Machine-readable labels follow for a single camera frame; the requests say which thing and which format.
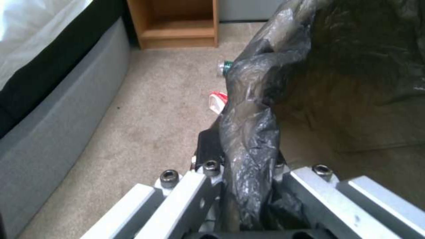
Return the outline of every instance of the white sheet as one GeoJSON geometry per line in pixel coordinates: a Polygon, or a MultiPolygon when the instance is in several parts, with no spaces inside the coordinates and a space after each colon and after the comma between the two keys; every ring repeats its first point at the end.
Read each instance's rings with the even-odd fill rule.
{"type": "Polygon", "coordinates": [[[0,90],[92,1],[0,0],[0,90]]]}

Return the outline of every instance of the shelf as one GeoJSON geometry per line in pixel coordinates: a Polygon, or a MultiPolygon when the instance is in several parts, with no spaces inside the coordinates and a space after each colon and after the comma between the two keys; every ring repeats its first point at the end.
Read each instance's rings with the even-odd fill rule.
{"type": "Polygon", "coordinates": [[[156,22],[141,33],[142,40],[148,39],[184,39],[214,38],[214,21],[164,21],[156,22]]]}

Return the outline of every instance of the white metal bar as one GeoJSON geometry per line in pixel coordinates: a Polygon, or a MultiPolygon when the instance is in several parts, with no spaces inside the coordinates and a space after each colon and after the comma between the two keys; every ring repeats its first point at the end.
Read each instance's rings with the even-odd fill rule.
{"type": "Polygon", "coordinates": [[[133,238],[162,201],[160,190],[136,184],[81,239],[133,238]]]}
{"type": "Polygon", "coordinates": [[[399,238],[311,168],[284,175],[282,183],[302,201],[313,227],[324,226],[337,238],[399,238]]]}
{"type": "Polygon", "coordinates": [[[198,231],[219,193],[203,174],[187,172],[170,195],[139,231],[136,239],[181,238],[198,231]]]}
{"type": "Polygon", "coordinates": [[[337,189],[402,238],[425,238],[425,213],[366,176],[337,189]]]}

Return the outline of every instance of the hole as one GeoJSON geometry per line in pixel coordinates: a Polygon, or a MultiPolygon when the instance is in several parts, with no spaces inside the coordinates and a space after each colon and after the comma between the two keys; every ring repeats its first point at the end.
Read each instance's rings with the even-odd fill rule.
{"type": "Polygon", "coordinates": [[[205,200],[203,198],[201,198],[201,201],[199,202],[199,208],[203,209],[205,206],[205,200]]]}
{"type": "Polygon", "coordinates": [[[205,235],[201,236],[200,239],[218,239],[218,237],[211,235],[211,234],[205,234],[205,235]]]}
{"type": "Polygon", "coordinates": [[[215,161],[208,161],[206,163],[207,167],[214,167],[215,166],[215,161]]]}
{"type": "Polygon", "coordinates": [[[325,165],[319,164],[319,165],[316,165],[314,168],[317,172],[320,172],[320,173],[329,173],[330,172],[330,169],[325,165]]]}
{"type": "Polygon", "coordinates": [[[171,171],[167,171],[164,173],[164,178],[169,179],[174,176],[174,173],[171,171]]]}
{"type": "Polygon", "coordinates": [[[314,239],[312,236],[306,232],[300,231],[292,235],[292,239],[314,239]]]}

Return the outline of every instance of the bolt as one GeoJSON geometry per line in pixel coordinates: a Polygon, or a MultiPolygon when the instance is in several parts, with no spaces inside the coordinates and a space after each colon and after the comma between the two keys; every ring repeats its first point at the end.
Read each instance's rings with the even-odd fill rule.
{"type": "Polygon", "coordinates": [[[204,174],[208,177],[214,177],[220,174],[220,164],[215,160],[208,160],[203,165],[204,174]]]}
{"type": "Polygon", "coordinates": [[[163,188],[173,188],[179,182],[179,173],[176,170],[165,170],[159,176],[159,180],[161,181],[161,186],[163,188]]]}
{"type": "Polygon", "coordinates": [[[329,182],[331,180],[334,172],[328,166],[323,164],[316,164],[312,167],[313,172],[315,172],[318,176],[320,176],[325,181],[329,182]]]}
{"type": "Polygon", "coordinates": [[[280,161],[280,160],[276,161],[274,174],[275,175],[282,174],[284,168],[285,168],[285,163],[283,161],[280,161]]]}

